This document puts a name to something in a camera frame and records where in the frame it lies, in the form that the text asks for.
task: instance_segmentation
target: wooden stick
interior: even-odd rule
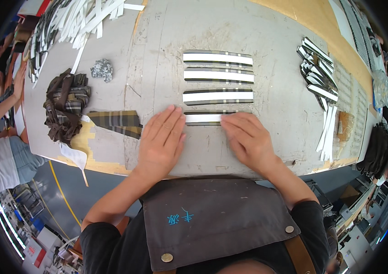
[[[86,174],[84,173],[84,169],[81,171],[83,173],[84,182],[86,183],[86,186],[89,187],[89,184],[87,183]]]

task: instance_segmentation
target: floor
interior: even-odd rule
[[[51,161],[39,167],[34,177],[35,184],[29,183],[31,188],[40,193],[47,206],[41,213],[43,221],[66,238],[80,234],[79,223],[92,205],[125,178],[96,171],[85,172],[89,187],[86,187],[79,168]],[[304,181],[314,180],[328,199],[334,201],[339,198],[346,184],[358,176],[358,171],[347,166],[301,178]],[[271,186],[268,181],[257,183]],[[136,201],[126,215],[135,216],[140,208],[141,204]]]

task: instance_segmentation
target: plaid tie piece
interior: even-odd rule
[[[142,124],[136,111],[91,111],[87,116],[99,127],[136,139],[141,138]]]

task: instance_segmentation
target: grey floral fabric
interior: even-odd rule
[[[112,80],[112,64],[109,60],[103,58],[95,61],[94,66],[90,69],[92,78],[103,78],[104,82],[109,83]]]

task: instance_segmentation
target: yellow floor line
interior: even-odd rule
[[[40,199],[42,199],[42,202],[43,204],[45,205],[46,209],[48,210],[49,214],[51,215],[52,219],[54,220],[54,222],[57,224],[57,226],[59,227],[59,229],[61,230],[61,232],[63,232],[63,234],[66,236],[66,238],[68,238],[68,240],[70,240],[70,238],[68,237],[68,235],[66,234],[66,232],[63,231],[63,229],[61,228],[61,226],[58,224],[57,220],[54,218],[54,216],[52,215],[51,211],[49,210],[48,208],[48,205],[45,203],[45,200],[43,200],[43,197],[42,195],[40,194],[40,191],[39,191],[39,188],[37,187],[37,184],[36,182],[34,182],[34,179],[32,180],[32,182],[34,183],[34,185],[36,186],[36,189],[37,189],[37,192],[39,194],[39,197]]]
[[[58,180],[57,180],[57,176],[55,176],[54,167],[52,167],[52,163],[50,160],[49,160],[49,165],[51,166],[52,175],[54,175],[55,182],[57,183],[58,189],[60,190],[60,193],[63,196],[63,200],[65,200],[66,205],[68,206],[69,210],[71,211],[71,213],[74,216],[75,220],[77,221],[78,225],[81,227],[80,222],[78,221],[77,217],[75,216],[74,212],[72,211],[72,208],[68,203],[68,200],[66,200],[66,197],[63,194],[63,191],[61,190],[60,184],[58,183]]]

